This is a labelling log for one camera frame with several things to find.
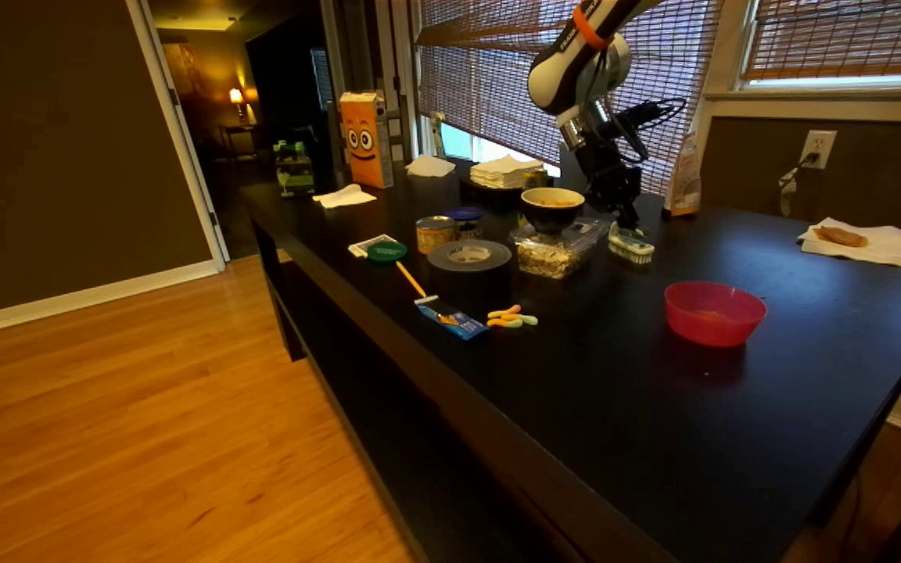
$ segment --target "window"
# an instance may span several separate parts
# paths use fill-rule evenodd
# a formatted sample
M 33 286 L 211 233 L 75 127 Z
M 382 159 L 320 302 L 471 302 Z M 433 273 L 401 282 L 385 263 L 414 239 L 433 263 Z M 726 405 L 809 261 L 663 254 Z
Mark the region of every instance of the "window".
M 573 6 L 573 0 L 423 0 L 420 111 L 444 113 L 463 131 L 560 163 L 560 136 L 554 120 L 529 105 L 524 71 Z M 665 0 L 628 23 L 621 34 L 635 49 L 635 69 L 613 108 L 658 96 L 695 105 L 717 14 L 719 0 Z M 642 165 L 645 191 L 665 191 L 691 111 L 642 136 L 649 147 Z
M 468 136 L 468 131 L 454 130 L 454 127 L 441 127 L 441 138 L 444 138 L 444 155 L 457 158 L 457 159 L 471 159 L 471 163 L 487 163 L 487 159 L 501 159 L 501 158 L 529 159 L 524 155 L 517 155 L 498 140 Z
M 745 82 L 901 82 L 901 0 L 757 0 Z

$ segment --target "can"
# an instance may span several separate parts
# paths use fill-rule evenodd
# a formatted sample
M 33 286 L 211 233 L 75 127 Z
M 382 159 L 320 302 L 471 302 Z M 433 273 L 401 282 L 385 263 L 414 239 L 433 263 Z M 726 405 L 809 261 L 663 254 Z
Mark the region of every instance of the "can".
M 433 246 L 454 241 L 461 227 L 450 215 L 423 215 L 417 219 L 417 250 L 432 254 Z

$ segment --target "ceiling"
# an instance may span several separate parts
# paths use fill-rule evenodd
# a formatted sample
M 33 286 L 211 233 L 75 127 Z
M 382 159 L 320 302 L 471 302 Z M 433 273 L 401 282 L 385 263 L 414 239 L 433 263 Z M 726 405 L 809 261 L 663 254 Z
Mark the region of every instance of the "ceiling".
M 301 14 L 320 14 L 308 0 L 151 0 L 158 31 L 230 31 L 243 41 Z

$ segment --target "paper towel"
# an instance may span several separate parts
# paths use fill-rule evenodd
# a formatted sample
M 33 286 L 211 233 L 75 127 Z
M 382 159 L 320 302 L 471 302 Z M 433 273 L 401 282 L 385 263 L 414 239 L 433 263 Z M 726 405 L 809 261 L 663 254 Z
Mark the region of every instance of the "paper towel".
M 311 201 L 326 210 L 333 210 L 333 207 L 359 207 L 359 205 L 370 205 L 376 197 L 366 194 L 359 184 L 348 184 L 348 188 L 332 191 L 332 194 L 316 194 Z
M 860 246 L 834 244 L 834 241 L 827 241 L 816 230 L 842 230 L 842 233 L 860 235 L 862 244 Z M 821 254 L 821 258 L 848 258 L 860 263 L 901 266 L 901 230 L 893 227 L 858 230 L 858 227 L 827 215 L 821 221 L 809 227 L 799 235 L 799 250 Z

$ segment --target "red bowl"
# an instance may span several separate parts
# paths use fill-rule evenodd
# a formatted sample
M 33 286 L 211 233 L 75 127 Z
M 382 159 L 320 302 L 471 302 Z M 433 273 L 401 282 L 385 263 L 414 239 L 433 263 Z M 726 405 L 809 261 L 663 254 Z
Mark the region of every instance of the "red bowl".
M 762 322 L 767 303 L 740 287 L 717 282 L 665 286 L 665 322 L 675 334 L 702 349 L 740 349 Z

